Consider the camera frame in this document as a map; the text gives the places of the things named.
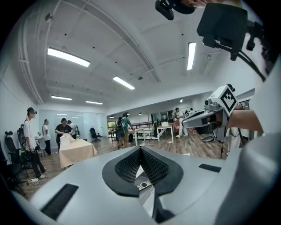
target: table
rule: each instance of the table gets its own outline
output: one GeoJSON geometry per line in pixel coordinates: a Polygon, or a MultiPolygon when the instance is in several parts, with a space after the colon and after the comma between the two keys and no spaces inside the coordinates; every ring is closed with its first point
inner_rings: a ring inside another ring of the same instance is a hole
{"type": "Polygon", "coordinates": [[[136,139],[136,146],[137,146],[137,133],[139,133],[140,131],[144,132],[144,141],[145,141],[145,130],[144,128],[141,129],[135,129],[134,131],[129,131],[129,134],[135,134],[135,139],[136,139]]]}
{"type": "Polygon", "coordinates": [[[171,135],[172,135],[172,142],[174,141],[174,137],[173,137],[173,126],[170,124],[169,126],[163,127],[163,126],[158,126],[157,128],[157,137],[158,137],[158,142],[160,141],[160,137],[159,137],[159,129],[171,129],[171,135]]]}
{"type": "Polygon", "coordinates": [[[77,139],[69,145],[61,145],[59,154],[61,168],[95,157],[96,154],[93,144],[82,139],[77,139]]]}

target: person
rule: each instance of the person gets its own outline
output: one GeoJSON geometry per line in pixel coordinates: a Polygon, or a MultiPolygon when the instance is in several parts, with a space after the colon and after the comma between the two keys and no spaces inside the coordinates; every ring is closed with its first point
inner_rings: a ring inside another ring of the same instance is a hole
{"type": "Polygon", "coordinates": [[[70,120],[67,121],[67,124],[72,128],[72,134],[71,136],[76,139],[76,135],[77,135],[77,126],[71,122],[70,120]]]}
{"type": "Polygon", "coordinates": [[[116,125],[116,137],[118,138],[118,150],[122,148],[122,144],[124,144],[124,140],[118,135],[118,130],[124,129],[124,123],[122,122],[122,117],[118,117],[117,125],[116,125]]]}
{"type": "MultiPolygon", "coordinates": [[[[216,113],[216,123],[218,125],[222,122],[222,119],[222,115],[219,112],[216,113]]],[[[253,110],[244,111],[240,105],[237,105],[230,115],[227,129],[230,127],[263,132],[262,126],[260,125],[255,112],[253,110]]],[[[190,128],[190,130],[194,134],[197,134],[197,131],[194,128],[190,128]]]]}
{"type": "Polygon", "coordinates": [[[179,135],[177,135],[176,137],[177,137],[177,138],[180,138],[181,135],[182,135],[183,130],[184,130],[184,135],[185,135],[185,136],[188,136],[188,133],[187,133],[186,128],[183,127],[183,125],[182,125],[182,123],[181,123],[181,122],[184,120],[184,113],[183,113],[183,111],[181,111],[181,110],[177,107],[176,110],[175,110],[174,117],[175,117],[175,120],[179,120],[179,122],[180,122],[179,135]]]}
{"type": "Polygon", "coordinates": [[[123,114],[122,122],[124,123],[124,131],[125,131],[124,146],[125,146],[125,148],[128,148],[129,147],[129,133],[128,133],[127,126],[130,125],[130,127],[133,131],[134,131],[134,128],[133,128],[130,120],[128,119],[127,113],[123,114]]]}
{"type": "Polygon", "coordinates": [[[240,0],[174,0],[190,8],[204,8],[207,3],[221,3],[241,7],[240,0]]]}
{"type": "Polygon", "coordinates": [[[44,124],[42,126],[42,133],[43,133],[43,139],[45,141],[46,144],[46,148],[45,148],[45,152],[50,156],[51,153],[51,146],[50,146],[50,133],[49,133],[49,129],[48,129],[48,125],[49,125],[49,121],[47,119],[44,120],[44,124]]]}
{"type": "Polygon", "coordinates": [[[189,115],[191,116],[192,114],[194,114],[194,111],[193,108],[190,108],[189,115]]]}
{"type": "Polygon", "coordinates": [[[64,133],[72,134],[72,128],[66,124],[66,119],[62,118],[61,124],[57,125],[54,131],[57,134],[56,143],[58,145],[58,151],[56,153],[58,154],[60,152],[60,142],[61,142],[60,137],[64,133]]]}
{"type": "Polygon", "coordinates": [[[34,132],[32,131],[32,126],[31,126],[31,119],[35,118],[36,112],[32,107],[27,109],[27,119],[23,123],[23,132],[24,132],[24,137],[25,137],[25,150],[30,153],[30,162],[32,169],[34,170],[35,176],[37,179],[43,179],[46,176],[43,174],[45,173],[46,169],[42,165],[38,152],[35,150],[36,147],[36,142],[35,142],[35,137],[34,137],[34,132]]]}
{"type": "Polygon", "coordinates": [[[185,114],[185,117],[188,117],[189,116],[188,110],[186,110],[184,114],[185,114]]]}

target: man in white t-shirt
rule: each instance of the man in white t-shirt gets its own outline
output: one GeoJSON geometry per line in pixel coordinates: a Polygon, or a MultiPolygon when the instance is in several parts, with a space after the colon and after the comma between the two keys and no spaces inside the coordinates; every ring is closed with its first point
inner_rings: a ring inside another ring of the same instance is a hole
{"type": "Polygon", "coordinates": [[[46,144],[46,148],[45,148],[45,152],[50,156],[51,153],[51,146],[50,146],[50,132],[48,129],[48,125],[49,125],[49,121],[47,119],[44,120],[44,124],[42,126],[42,132],[43,132],[43,139],[45,141],[46,144]]]}
{"type": "Polygon", "coordinates": [[[194,111],[193,111],[193,108],[190,108],[190,111],[189,111],[189,115],[188,115],[188,116],[191,116],[192,114],[194,114],[194,111]]]}
{"type": "Polygon", "coordinates": [[[31,119],[35,118],[35,114],[36,114],[36,111],[34,111],[33,108],[30,107],[27,109],[27,119],[23,123],[23,132],[24,132],[24,136],[26,139],[25,149],[26,149],[26,151],[29,151],[29,153],[30,153],[30,162],[31,162],[32,168],[34,170],[34,173],[35,173],[37,179],[39,179],[39,178],[42,179],[42,178],[45,178],[46,176],[40,173],[37,165],[39,165],[42,173],[44,173],[46,169],[41,164],[38,152],[35,150],[36,142],[35,142],[35,138],[34,138],[34,133],[31,130],[31,128],[32,128],[31,119]]]}
{"type": "Polygon", "coordinates": [[[183,133],[183,131],[184,131],[184,135],[185,135],[185,136],[188,136],[188,133],[187,133],[186,128],[183,127],[183,125],[182,125],[182,121],[184,120],[184,113],[183,113],[183,111],[181,111],[178,107],[177,107],[176,110],[175,110],[174,119],[175,119],[175,120],[179,120],[179,122],[180,122],[180,131],[179,131],[179,135],[177,135],[176,137],[177,137],[177,138],[180,138],[181,135],[182,135],[182,133],[183,133]]]}
{"type": "Polygon", "coordinates": [[[77,135],[77,133],[76,133],[76,130],[77,130],[76,125],[73,122],[71,122],[70,120],[67,121],[67,124],[72,128],[71,136],[74,139],[76,139],[76,135],[77,135]]]}

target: white sneaker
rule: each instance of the white sneaker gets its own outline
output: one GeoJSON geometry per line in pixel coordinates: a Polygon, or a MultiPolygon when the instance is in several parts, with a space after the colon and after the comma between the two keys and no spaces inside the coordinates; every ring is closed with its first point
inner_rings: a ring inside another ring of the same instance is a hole
{"type": "Polygon", "coordinates": [[[44,179],[44,178],[46,178],[46,176],[43,174],[41,174],[41,176],[39,177],[39,179],[44,179]]]}

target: black rubber strip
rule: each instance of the black rubber strip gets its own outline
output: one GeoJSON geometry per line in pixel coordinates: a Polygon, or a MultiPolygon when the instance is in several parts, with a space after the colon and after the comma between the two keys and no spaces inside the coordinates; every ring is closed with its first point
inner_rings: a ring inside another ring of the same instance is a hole
{"type": "Polygon", "coordinates": [[[63,211],[67,203],[73,197],[77,191],[78,186],[66,184],[58,193],[47,203],[47,205],[41,210],[46,216],[56,220],[60,213],[63,211]]]}
{"type": "Polygon", "coordinates": [[[208,171],[212,171],[212,172],[216,172],[216,173],[219,173],[221,170],[221,167],[211,166],[211,165],[207,165],[207,164],[201,164],[199,167],[204,170],[208,170],[208,171]]]}

